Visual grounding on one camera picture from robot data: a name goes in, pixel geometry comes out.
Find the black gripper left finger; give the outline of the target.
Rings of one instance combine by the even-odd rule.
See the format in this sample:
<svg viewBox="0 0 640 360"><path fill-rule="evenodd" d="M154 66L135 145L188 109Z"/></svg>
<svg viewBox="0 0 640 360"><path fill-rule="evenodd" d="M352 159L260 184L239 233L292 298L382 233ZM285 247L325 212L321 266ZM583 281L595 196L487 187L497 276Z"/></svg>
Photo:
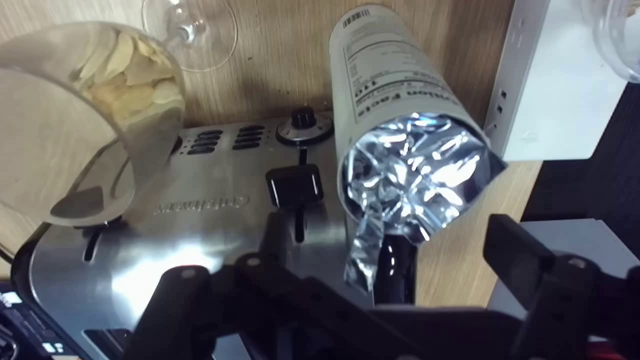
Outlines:
<svg viewBox="0 0 640 360"><path fill-rule="evenodd" d="M122 360L209 360L236 335L252 360L363 360L363 312L316 278L282 265L285 218L267 217L258 253L207 273L162 274Z"/></svg>

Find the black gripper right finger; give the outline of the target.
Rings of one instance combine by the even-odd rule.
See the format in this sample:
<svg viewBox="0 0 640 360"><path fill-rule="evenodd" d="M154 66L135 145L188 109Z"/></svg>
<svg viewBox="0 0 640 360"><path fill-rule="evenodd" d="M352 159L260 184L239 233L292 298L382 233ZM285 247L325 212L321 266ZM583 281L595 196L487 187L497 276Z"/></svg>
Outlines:
<svg viewBox="0 0 640 360"><path fill-rule="evenodd" d="M594 260L551 253L506 214L492 214L483 262L526 310L514 360L587 360L603 338L624 360L640 360L640 268L606 274Z"/></svg>

